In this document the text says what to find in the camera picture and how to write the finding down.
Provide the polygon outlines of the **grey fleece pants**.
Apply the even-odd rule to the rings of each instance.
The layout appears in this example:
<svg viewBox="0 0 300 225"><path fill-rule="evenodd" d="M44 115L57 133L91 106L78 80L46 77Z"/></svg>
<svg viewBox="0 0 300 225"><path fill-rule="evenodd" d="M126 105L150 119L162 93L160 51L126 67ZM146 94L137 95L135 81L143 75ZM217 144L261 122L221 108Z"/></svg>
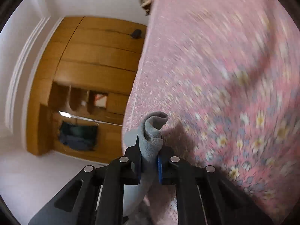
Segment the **grey fleece pants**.
<svg viewBox="0 0 300 225"><path fill-rule="evenodd" d="M157 155L163 146L160 129L167 121L166 113L153 112L143 118L138 128L123 135L126 148L134 146L136 142L139 143L143 165L140 184L124 187L123 216L129 216L136 210L153 184L156 177Z"/></svg>

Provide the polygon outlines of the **dark clothes hanging in wardrobe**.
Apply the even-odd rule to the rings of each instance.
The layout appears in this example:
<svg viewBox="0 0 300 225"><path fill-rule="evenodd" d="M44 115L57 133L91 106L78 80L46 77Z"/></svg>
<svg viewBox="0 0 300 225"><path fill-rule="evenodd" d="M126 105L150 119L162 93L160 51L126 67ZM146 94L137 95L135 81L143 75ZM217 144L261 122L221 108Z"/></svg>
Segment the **dark clothes hanging in wardrobe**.
<svg viewBox="0 0 300 225"><path fill-rule="evenodd" d="M77 151L92 151L97 142L96 125L80 125L62 122L59 128L61 144Z"/></svg>

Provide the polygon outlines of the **wooden wardrobe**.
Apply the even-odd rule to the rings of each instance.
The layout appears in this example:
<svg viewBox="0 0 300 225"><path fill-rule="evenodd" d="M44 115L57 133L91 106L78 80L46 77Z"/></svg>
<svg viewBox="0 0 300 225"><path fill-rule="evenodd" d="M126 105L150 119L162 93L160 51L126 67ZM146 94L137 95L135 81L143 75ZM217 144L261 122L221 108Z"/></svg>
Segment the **wooden wardrobe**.
<svg viewBox="0 0 300 225"><path fill-rule="evenodd" d="M136 29L141 38L131 38ZM26 149L35 156L50 151L109 163L122 153L125 109L136 77L146 26L102 17L58 21L34 74L26 116ZM106 108L94 106L107 94ZM62 122L96 125L92 151L61 144Z"/></svg>

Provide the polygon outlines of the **white orange box on shelf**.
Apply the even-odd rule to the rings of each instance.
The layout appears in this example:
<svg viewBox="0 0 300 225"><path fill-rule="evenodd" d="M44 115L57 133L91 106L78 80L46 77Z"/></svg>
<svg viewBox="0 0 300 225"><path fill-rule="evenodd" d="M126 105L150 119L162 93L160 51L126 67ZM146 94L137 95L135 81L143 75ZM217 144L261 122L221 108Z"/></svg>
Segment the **white orange box on shelf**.
<svg viewBox="0 0 300 225"><path fill-rule="evenodd" d="M93 100L94 106L98 108L106 108L107 99L107 94L95 94Z"/></svg>

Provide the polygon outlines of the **pink floral bedspread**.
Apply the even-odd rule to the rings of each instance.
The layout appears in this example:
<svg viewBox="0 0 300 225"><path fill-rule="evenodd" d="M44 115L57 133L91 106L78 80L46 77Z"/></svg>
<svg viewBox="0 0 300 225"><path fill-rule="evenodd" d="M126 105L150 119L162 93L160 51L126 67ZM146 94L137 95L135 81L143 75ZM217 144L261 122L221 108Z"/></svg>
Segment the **pink floral bedspread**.
<svg viewBox="0 0 300 225"><path fill-rule="evenodd" d="M214 165L281 224L299 200L299 30L278 0L154 0L123 123Z"/></svg>

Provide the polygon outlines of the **black pouch on wardrobe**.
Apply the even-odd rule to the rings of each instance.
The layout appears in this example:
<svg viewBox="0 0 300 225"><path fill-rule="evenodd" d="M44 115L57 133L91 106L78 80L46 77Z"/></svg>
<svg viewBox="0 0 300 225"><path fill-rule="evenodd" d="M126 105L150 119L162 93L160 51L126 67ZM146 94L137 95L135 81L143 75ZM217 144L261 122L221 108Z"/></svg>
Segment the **black pouch on wardrobe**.
<svg viewBox="0 0 300 225"><path fill-rule="evenodd" d="M141 38L141 35L142 35L142 31L140 29L136 29L135 31L133 31L133 33L131 33L131 38L139 39Z"/></svg>

